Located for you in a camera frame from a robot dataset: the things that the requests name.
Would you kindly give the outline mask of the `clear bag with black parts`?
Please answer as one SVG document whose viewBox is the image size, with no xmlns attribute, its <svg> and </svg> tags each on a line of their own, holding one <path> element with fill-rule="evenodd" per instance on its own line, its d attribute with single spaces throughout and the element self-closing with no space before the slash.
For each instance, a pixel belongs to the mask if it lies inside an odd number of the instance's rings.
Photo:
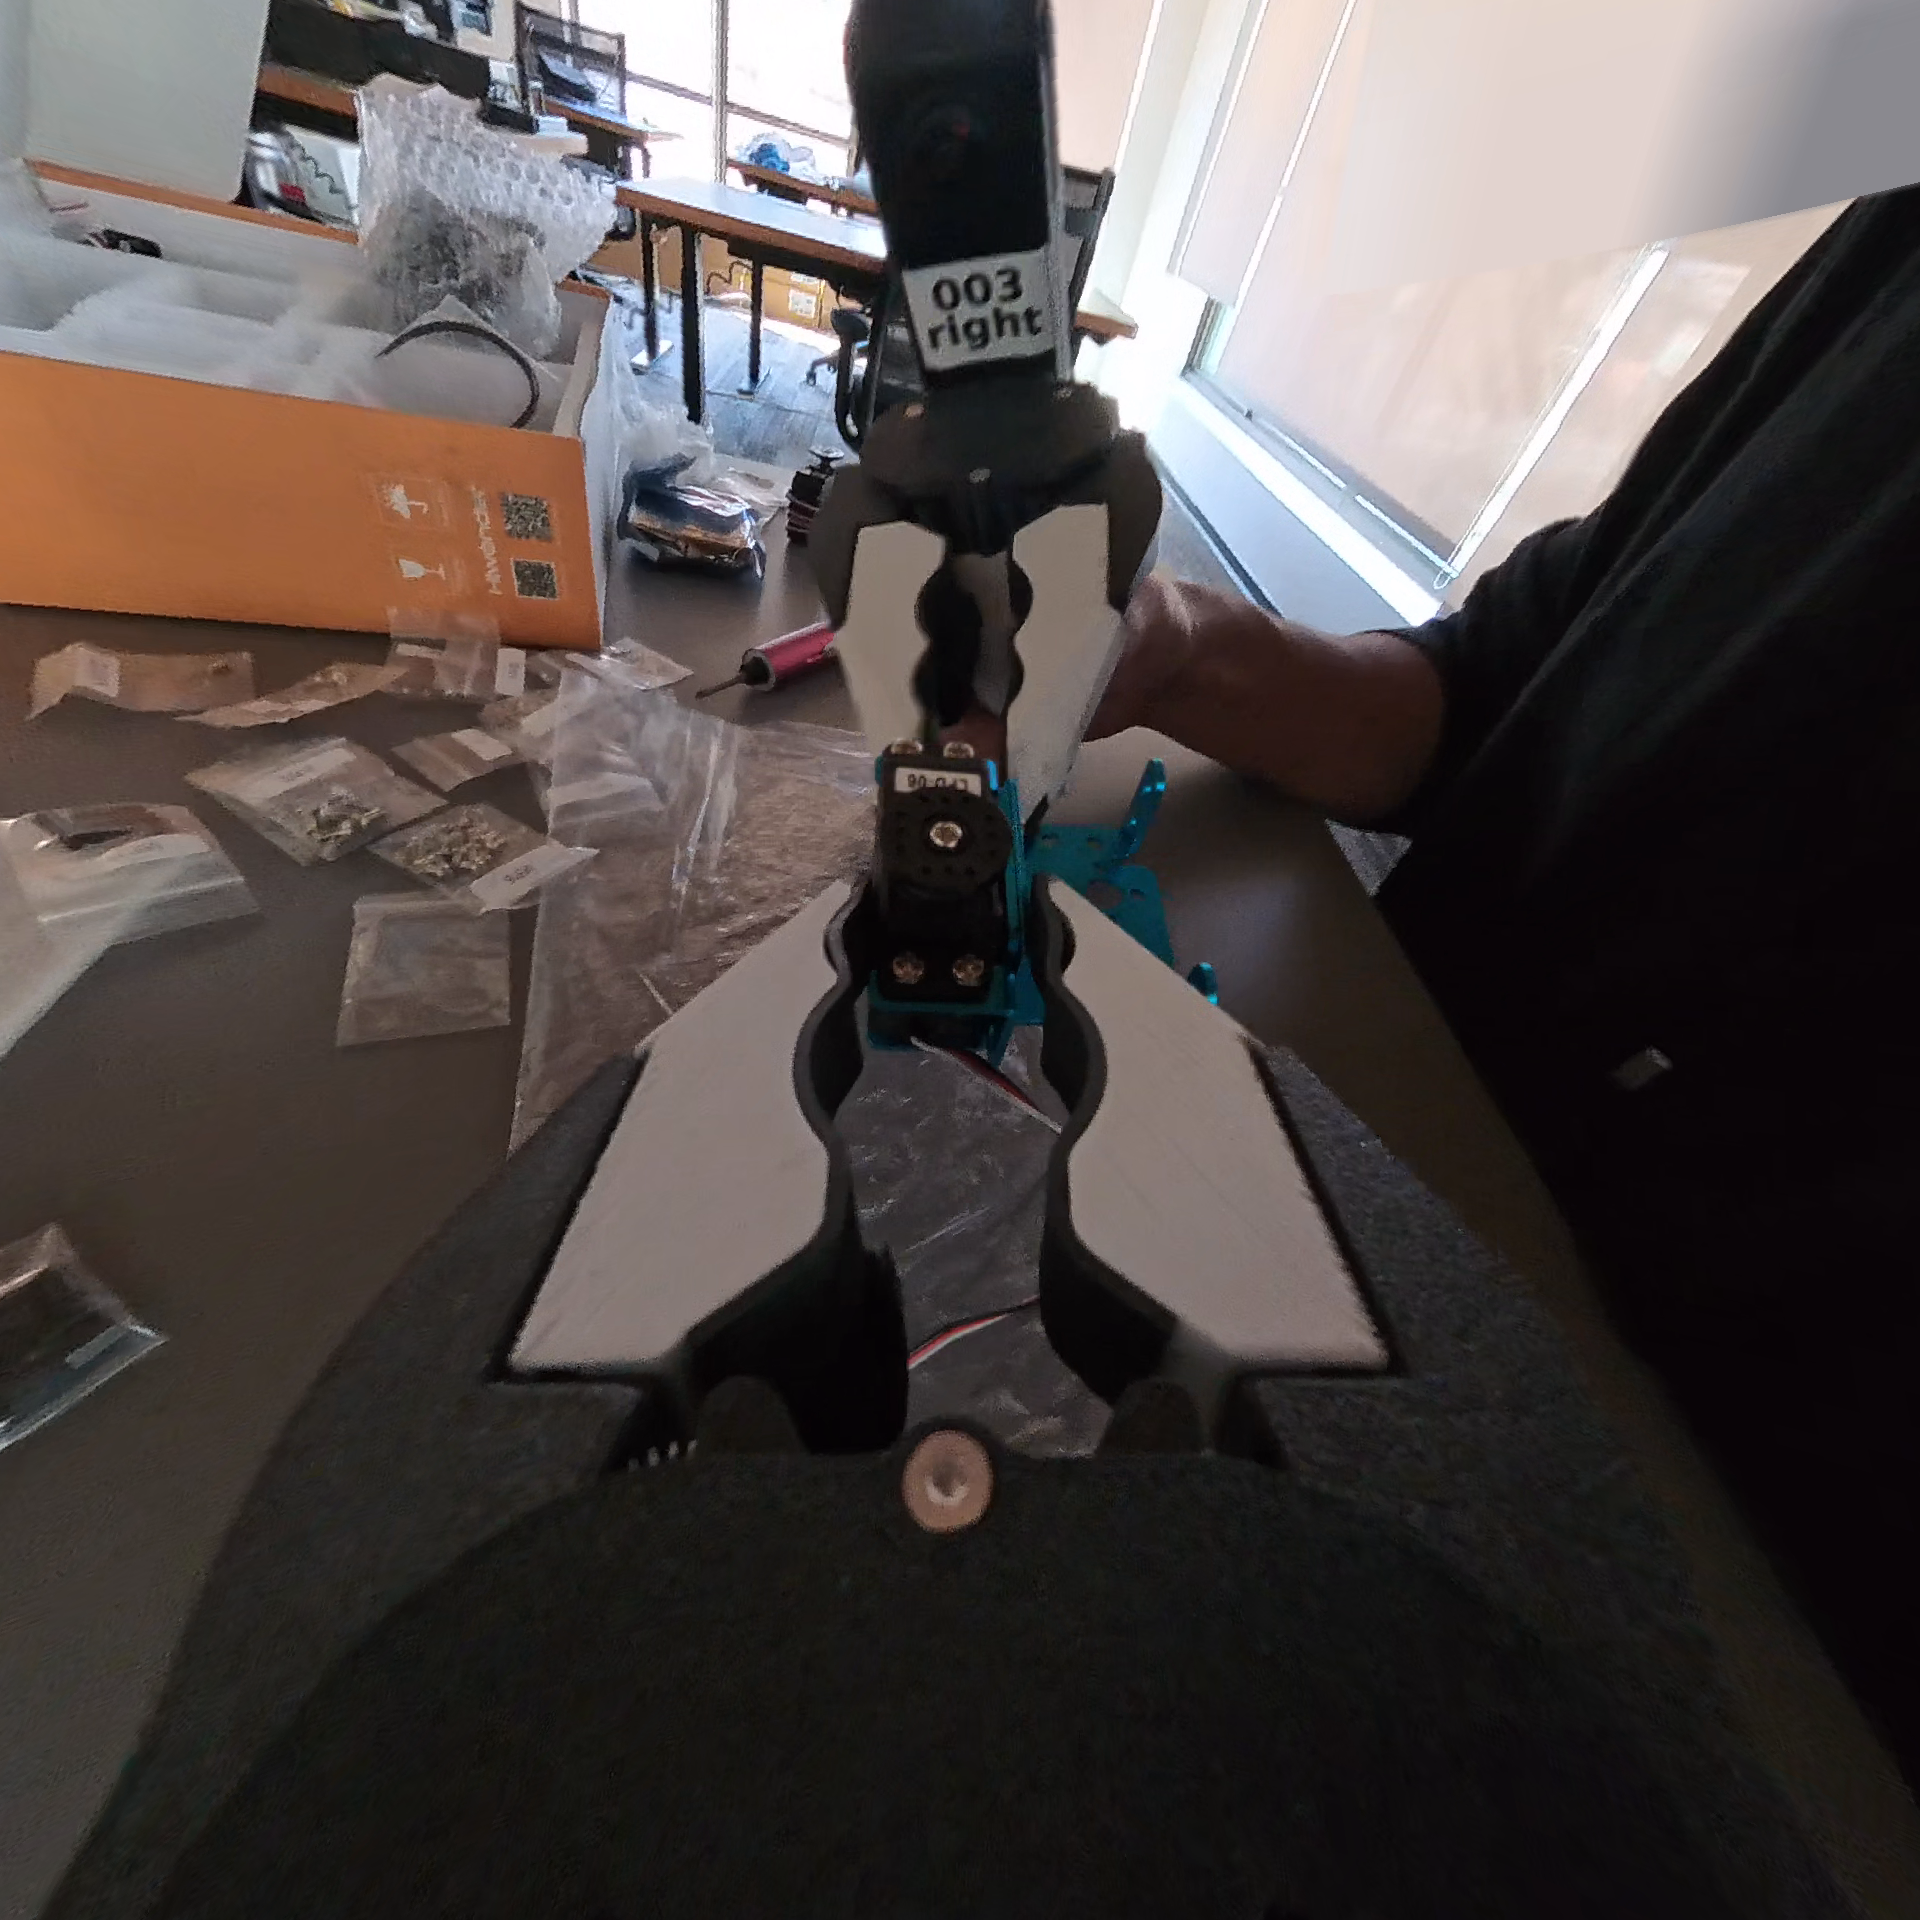
<svg viewBox="0 0 1920 1920">
<path fill-rule="evenodd" d="M 168 1341 L 78 1255 L 62 1227 L 0 1247 L 0 1449 L 69 1413 Z"/>
</svg>

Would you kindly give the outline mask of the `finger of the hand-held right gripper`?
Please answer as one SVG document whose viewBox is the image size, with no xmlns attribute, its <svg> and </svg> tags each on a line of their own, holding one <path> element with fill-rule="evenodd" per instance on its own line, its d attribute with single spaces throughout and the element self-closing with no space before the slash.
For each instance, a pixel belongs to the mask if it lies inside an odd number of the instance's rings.
<svg viewBox="0 0 1920 1920">
<path fill-rule="evenodd" d="M 866 525 L 846 567 L 846 615 L 836 662 L 866 747 L 926 741 L 939 729 L 933 636 L 918 599 L 944 570 L 946 539 L 926 525 Z"/>
<path fill-rule="evenodd" d="M 1076 500 L 1024 525 L 1016 570 L 1029 608 L 1016 636 L 1008 776 L 1024 802 L 1053 802 L 1072 781 L 1127 639 L 1127 615 L 1110 599 L 1110 505 Z"/>
</svg>

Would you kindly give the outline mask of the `large clear plastic bag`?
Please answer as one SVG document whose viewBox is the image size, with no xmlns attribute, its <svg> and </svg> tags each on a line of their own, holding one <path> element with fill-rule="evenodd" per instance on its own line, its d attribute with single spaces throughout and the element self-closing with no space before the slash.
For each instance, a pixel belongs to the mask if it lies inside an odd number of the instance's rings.
<svg viewBox="0 0 1920 1920">
<path fill-rule="evenodd" d="M 535 906 L 512 1147 L 872 854 L 872 768 L 846 729 L 735 729 L 642 696 L 568 725 L 556 787 L 547 835 L 595 858 Z M 1090 1452 L 1102 1408 L 1037 1317 L 1053 1123 L 1029 1033 L 1000 1079 L 1016 1089 L 933 1048 L 866 1048 L 843 1105 L 861 1229 L 900 1272 L 911 1417 L 969 1413 L 1020 1452 Z"/>
</svg>

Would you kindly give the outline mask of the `white foam box insert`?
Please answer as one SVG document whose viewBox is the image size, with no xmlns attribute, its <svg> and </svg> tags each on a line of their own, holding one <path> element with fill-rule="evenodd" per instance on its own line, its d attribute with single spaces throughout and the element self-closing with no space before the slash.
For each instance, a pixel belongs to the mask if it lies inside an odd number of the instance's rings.
<svg viewBox="0 0 1920 1920">
<path fill-rule="evenodd" d="M 0 238 L 0 346 L 499 431 L 556 431 L 572 390 L 568 361 L 533 361 L 454 298 L 388 330 L 360 286 L 171 262 L 45 227 Z"/>
</svg>

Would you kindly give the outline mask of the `dark packet of parts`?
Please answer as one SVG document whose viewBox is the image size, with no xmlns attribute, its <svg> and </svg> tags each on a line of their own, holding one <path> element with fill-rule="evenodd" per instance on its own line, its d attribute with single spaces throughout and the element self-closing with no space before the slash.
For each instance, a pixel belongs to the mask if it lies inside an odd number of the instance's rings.
<svg viewBox="0 0 1920 1920">
<path fill-rule="evenodd" d="M 631 464 L 614 533 L 647 567 L 766 577 L 766 505 L 692 460 Z"/>
</svg>

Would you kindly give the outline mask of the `orange cardboard box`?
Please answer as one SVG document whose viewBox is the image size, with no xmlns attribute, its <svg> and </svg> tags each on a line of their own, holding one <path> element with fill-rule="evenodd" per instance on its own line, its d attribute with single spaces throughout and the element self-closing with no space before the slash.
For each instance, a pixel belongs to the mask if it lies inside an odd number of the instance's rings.
<svg viewBox="0 0 1920 1920">
<path fill-rule="evenodd" d="M 369 298 L 360 222 L 228 201 L 267 13 L 9 6 L 9 227 Z M 556 431 L 0 353 L 9 608 L 595 648 L 627 370 L 609 297 L 562 319 Z"/>
</svg>

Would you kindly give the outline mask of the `person's black clothing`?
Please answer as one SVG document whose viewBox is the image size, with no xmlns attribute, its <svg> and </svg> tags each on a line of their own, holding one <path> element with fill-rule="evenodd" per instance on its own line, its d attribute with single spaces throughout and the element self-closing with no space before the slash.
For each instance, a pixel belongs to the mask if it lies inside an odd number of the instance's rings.
<svg viewBox="0 0 1920 1920">
<path fill-rule="evenodd" d="M 1409 639 L 1379 914 L 1912 1783 L 1920 187 Z"/>
</svg>

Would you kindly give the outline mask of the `black servo with blue mount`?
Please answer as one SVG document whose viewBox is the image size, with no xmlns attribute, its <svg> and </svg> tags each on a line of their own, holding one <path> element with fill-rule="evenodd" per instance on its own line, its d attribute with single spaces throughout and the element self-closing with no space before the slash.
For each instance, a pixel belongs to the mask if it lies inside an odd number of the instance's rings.
<svg viewBox="0 0 1920 1920">
<path fill-rule="evenodd" d="M 970 741 L 900 736 L 878 754 L 866 884 L 866 1007 L 878 1048 L 1000 1066 L 1041 1019 L 1029 975 L 1020 787 Z"/>
</svg>

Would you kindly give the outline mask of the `blue metal U bracket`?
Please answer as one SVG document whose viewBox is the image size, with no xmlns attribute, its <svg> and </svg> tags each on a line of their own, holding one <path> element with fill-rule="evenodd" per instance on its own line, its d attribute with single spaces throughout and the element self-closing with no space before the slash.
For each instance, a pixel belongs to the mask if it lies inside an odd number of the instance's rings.
<svg viewBox="0 0 1920 1920">
<path fill-rule="evenodd" d="M 1119 823 L 1048 823 L 1037 810 L 1024 835 L 1024 865 L 1072 884 L 1095 902 L 1127 939 L 1181 966 L 1167 930 L 1161 880 L 1144 865 L 1144 842 L 1167 802 L 1167 761 L 1147 761 Z"/>
</svg>

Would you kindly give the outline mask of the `red electric screwdriver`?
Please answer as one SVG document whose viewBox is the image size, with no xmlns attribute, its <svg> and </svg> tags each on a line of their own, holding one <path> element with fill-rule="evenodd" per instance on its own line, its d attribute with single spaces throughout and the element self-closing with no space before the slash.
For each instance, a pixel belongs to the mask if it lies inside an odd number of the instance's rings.
<svg viewBox="0 0 1920 1920">
<path fill-rule="evenodd" d="M 836 662 L 836 631 L 828 622 L 810 622 L 772 639 L 740 648 L 735 671 L 722 685 L 698 691 L 698 699 L 713 699 L 722 691 L 785 691 L 798 677 L 816 677 L 820 668 Z"/>
</svg>

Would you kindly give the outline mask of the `white window blinds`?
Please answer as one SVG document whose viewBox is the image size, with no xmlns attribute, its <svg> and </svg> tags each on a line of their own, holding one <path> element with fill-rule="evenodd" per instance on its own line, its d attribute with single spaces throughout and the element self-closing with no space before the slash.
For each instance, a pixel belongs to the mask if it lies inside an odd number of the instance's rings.
<svg viewBox="0 0 1920 1920">
<path fill-rule="evenodd" d="M 1912 185 L 1912 0 L 1251 6 L 1181 238 L 1227 414 L 1422 592 L 1591 512 Z"/>
</svg>

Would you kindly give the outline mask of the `person's right hand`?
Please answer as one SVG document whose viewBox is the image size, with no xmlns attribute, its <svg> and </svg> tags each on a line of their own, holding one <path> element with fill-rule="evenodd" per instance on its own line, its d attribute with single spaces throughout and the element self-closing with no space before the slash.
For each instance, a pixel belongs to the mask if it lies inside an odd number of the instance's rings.
<svg viewBox="0 0 1920 1920">
<path fill-rule="evenodd" d="M 1210 754 L 1230 718 L 1238 671 L 1264 639 L 1264 615 L 1242 592 L 1147 570 L 1129 590 L 1119 662 L 1083 741 L 1155 729 Z"/>
</svg>

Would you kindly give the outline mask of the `wooden background table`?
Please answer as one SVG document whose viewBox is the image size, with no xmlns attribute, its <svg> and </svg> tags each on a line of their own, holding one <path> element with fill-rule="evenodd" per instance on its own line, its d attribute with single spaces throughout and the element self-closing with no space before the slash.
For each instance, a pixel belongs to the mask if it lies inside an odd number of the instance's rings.
<svg viewBox="0 0 1920 1920">
<path fill-rule="evenodd" d="M 642 353 L 658 364 L 658 227 L 675 227 L 675 364 L 686 364 L 686 419 L 706 423 L 706 240 L 722 240 L 731 258 L 748 258 L 748 383 L 761 394 L 761 338 L 766 338 L 766 271 L 820 277 L 836 297 L 882 297 L 889 246 L 878 222 L 810 211 L 780 194 L 754 194 L 735 185 L 621 185 L 621 206 L 634 211 L 642 251 Z"/>
</svg>

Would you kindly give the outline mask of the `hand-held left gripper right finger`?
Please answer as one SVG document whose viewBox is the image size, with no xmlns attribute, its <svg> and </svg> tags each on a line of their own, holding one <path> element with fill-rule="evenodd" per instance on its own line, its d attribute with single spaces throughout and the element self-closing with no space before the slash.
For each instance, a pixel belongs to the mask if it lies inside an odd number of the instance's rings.
<svg viewBox="0 0 1920 1920">
<path fill-rule="evenodd" d="M 1390 1335 L 1254 1036 L 1059 880 L 1037 884 L 1041 1328 L 1072 1372 L 1387 1372 Z"/>
</svg>

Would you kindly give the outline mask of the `pile of small screw bags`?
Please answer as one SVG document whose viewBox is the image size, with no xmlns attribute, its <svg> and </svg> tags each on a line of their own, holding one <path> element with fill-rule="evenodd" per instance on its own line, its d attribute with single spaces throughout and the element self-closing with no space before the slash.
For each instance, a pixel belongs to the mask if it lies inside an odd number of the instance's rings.
<svg viewBox="0 0 1920 1920">
<path fill-rule="evenodd" d="M 527 768 L 556 802 L 556 736 L 602 685 L 658 696 L 686 677 L 686 662 L 634 636 L 556 668 L 493 636 L 400 636 L 388 662 L 334 662 L 257 696 L 251 652 L 66 639 L 33 662 L 30 718 L 109 704 L 257 729 L 181 781 L 302 869 L 369 854 L 412 880 L 412 894 L 351 902 L 334 1045 L 363 1048 L 509 1033 L 512 914 L 589 865 L 589 848 L 460 787 Z M 257 914 L 220 832 L 176 802 L 9 810 L 9 869 L 45 927 L 116 927 L 111 950 Z"/>
</svg>

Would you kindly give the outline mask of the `background desks with equipment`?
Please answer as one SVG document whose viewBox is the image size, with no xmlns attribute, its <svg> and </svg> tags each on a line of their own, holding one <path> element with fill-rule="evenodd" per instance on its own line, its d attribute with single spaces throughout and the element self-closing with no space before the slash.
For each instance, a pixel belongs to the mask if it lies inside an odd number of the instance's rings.
<svg viewBox="0 0 1920 1920">
<path fill-rule="evenodd" d="M 273 0 L 251 122 L 351 138 L 360 87 L 380 79 L 449 87 L 493 129 L 583 138 L 614 175 L 657 175 L 675 129 L 642 120 L 631 46 L 568 6 L 454 6 L 454 0 Z"/>
</svg>

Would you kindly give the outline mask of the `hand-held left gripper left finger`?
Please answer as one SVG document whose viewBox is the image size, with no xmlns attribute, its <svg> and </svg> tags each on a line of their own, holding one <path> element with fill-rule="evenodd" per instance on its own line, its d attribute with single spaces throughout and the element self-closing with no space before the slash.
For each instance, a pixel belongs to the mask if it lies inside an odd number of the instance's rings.
<svg viewBox="0 0 1920 1920">
<path fill-rule="evenodd" d="M 861 1081 L 852 884 L 675 1007 L 512 1335 L 527 1380 L 798 1380 L 852 1328 L 866 1245 L 836 1110 Z"/>
</svg>

